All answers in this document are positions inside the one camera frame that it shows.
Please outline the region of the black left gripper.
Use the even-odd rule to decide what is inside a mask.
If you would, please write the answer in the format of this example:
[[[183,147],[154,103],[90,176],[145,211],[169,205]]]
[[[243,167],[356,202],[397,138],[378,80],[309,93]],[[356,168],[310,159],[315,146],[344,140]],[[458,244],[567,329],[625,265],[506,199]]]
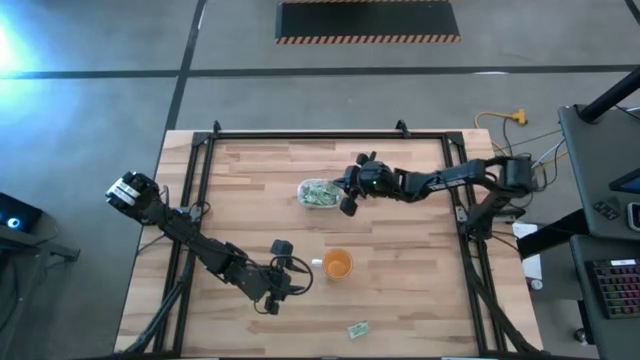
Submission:
[[[302,286],[291,286],[291,277],[287,270],[307,273],[305,267],[300,268],[291,259],[293,245],[286,240],[276,239],[270,248],[270,253],[274,255],[268,265],[262,265],[261,270],[269,285],[267,297],[264,303],[264,311],[269,315],[277,315],[279,312],[279,302],[283,301],[290,294],[303,294],[305,288]]]

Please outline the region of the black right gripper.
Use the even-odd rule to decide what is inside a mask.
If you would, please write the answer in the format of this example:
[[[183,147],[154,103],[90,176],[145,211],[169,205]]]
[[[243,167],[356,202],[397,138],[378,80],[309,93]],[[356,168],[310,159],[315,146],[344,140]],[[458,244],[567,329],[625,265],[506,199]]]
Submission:
[[[394,198],[396,195],[396,177],[383,162],[376,160],[377,153],[361,153],[356,164],[346,168],[343,177],[334,180],[335,187],[344,192],[340,210],[353,217],[358,205],[356,199],[362,197]]]

